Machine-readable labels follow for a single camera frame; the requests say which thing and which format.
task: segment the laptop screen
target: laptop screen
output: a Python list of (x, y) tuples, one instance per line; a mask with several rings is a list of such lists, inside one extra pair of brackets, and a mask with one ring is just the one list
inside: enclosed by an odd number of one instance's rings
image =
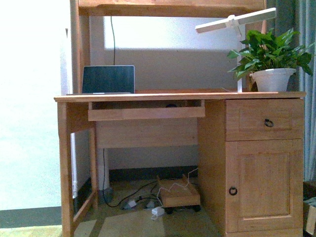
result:
[(132, 65), (85, 66), (83, 93), (135, 93), (135, 67)]

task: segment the gray curtain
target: gray curtain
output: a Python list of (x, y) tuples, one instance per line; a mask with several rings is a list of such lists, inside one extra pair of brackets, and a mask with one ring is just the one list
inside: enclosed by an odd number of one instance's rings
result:
[[(276, 7), (276, 19), (269, 20), (267, 27), (275, 28), (277, 36), (290, 28), (300, 32), (296, 45), (310, 45), (316, 41), (316, 0), (267, 0), (267, 8)], [(308, 50), (316, 54), (314, 45)], [(304, 133), (304, 180), (316, 180), (316, 60), (310, 67), (313, 76), (302, 69), (290, 78), (287, 90), (305, 91), (305, 133)]]
[[(296, 22), (300, 44), (316, 42), (316, 0), (296, 0)], [(309, 49), (316, 54), (316, 46)], [(300, 90), (305, 91), (304, 180), (316, 179), (316, 60), (310, 62), (313, 76), (299, 71)]]

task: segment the wooden cart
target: wooden cart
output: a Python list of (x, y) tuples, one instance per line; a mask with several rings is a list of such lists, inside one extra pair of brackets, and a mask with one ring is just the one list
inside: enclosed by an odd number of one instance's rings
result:
[(200, 211), (200, 196), (193, 184), (188, 183), (188, 178), (183, 175), (182, 179), (161, 180), (158, 177), (160, 199), (167, 214), (173, 212), (173, 207), (188, 206), (194, 211)]

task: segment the white desk lamp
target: white desk lamp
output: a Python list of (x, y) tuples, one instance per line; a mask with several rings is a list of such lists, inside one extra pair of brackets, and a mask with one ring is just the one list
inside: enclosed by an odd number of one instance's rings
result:
[[(255, 23), (259, 21), (269, 20), (276, 17), (276, 8), (269, 8), (262, 11), (256, 11), (249, 14), (235, 16), (230, 15), (227, 19), (214, 21), (202, 25), (196, 26), (196, 31), (198, 33), (204, 33), (209, 31), (215, 31), (223, 28), (234, 28), (236, 31), (238, 41), (241, 41), (240, 25)], [(237, 82), (238, 92), (242, 92), (242, 79)]]

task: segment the ring pull handle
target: ring pull handle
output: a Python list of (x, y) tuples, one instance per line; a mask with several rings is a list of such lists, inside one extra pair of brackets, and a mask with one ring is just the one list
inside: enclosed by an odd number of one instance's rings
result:
[(270, 119), (265, 119), (265, 126), (267, 127), (273, 127), (274, 123)]
[(231, 186), (231, 188), (229, 189), (229, 194), (232, 196), (235, 196), (238, 193), (238, 190), (236, 187)]

